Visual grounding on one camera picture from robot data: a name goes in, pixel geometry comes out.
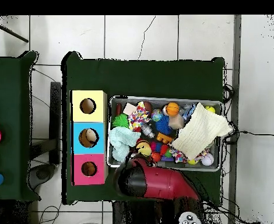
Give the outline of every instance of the mint green washcloth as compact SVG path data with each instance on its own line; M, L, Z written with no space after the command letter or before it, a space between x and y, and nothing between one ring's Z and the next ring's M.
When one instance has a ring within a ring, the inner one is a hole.
M124 162L129 153L129 146L134 147L140 132L133 132L125 127L115 127L109 132L110 144L113 146L112 156L119 162Z

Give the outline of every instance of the dark green tablecloth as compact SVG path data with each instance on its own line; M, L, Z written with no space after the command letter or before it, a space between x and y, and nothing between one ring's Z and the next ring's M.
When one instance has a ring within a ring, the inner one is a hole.
M27 186L29 161L30 68L36 52L19 58L0 57L0 199L33 201L38 196Z
M63 117L63 137L67 143L66 200L134 200L121 197L112 186L113 168L104 185L71 185L70 146L70 90L103 90L108 98L113 95L165 97L177 99L200 99L223 101L224 59L213 61L117 61L108 59L80 59L78 53L69 52L62 61L63 102L67 116ZM205 200L220 204L220 170L217 172L186 171L185 175L195 184Z

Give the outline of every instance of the blue box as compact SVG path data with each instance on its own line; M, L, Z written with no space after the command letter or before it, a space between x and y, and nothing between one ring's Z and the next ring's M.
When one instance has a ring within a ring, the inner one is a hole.
M103 122L74 122L73 124L73 148L74 154L76 155L84 155L84 154L103 154L105 153L105 124ZM85 148L79 142L79 135L81 131L84 129L94 129L98 136L99 140L97 141L96 145L91 148Z

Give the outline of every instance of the metal tray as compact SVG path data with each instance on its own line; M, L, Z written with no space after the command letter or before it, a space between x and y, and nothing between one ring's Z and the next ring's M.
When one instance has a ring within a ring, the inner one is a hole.
M108 115L108 132L112 129L111 121L114 119L116 115L116 105L117 103L122 104L122 110L125 107L126 103L131 103L133 105L137 105L138 102L150 102L152 104L153 109L162 109L169 102L176 102L179 106L183 107L186 104L193 104L200 102L203 106L212 106L216 110L216 114L223 116L223 104L219 101L209 101L209 100L185 100L185 99L167 99L167 98L151 98L151 97L134 97L134 96L113 96L109 101L109 115ZM176 137L177 131L174 130L169 136ZM156 136L154 138L148 138L147 136L141 133L141 138L151 142L156 141ZM174 162L158 162L158 166L161 167L170 167L178 170L189 170L189 171L203 171L203 172L215 172L220 169L221 164L221 138L217 137L214 141L214 145L210 149L210 153L214 157L214 162L211 166L204 166L199 161L196 165L190 165L186 163L174 163ZM113 146L110 144L109 136L107 142L107 154L108 159L107 163L111 167L119 167L121 162L114 160L112 157Z

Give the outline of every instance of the white cloth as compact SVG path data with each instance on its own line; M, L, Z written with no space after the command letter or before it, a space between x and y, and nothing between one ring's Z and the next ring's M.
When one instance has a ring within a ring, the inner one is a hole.
M227 120L207 111L198 103L188 124L178 133L171 146L192 160L202 152L216 137L228 134L232 129Z

